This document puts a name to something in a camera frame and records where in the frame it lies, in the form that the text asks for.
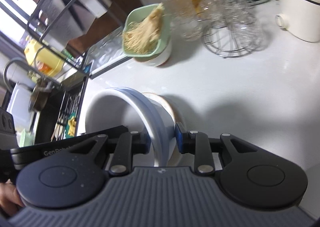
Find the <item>person's left hand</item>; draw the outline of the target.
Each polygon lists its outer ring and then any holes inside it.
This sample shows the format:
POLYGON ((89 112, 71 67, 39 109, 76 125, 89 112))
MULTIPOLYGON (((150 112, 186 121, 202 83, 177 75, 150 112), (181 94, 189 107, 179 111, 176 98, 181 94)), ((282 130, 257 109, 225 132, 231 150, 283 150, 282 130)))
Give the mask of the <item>person's left hand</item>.
POLYGON ((6 215, 13 216, 24 207, 16 186, 11 182, 1 183, 0 192, 1 211, 6 215))

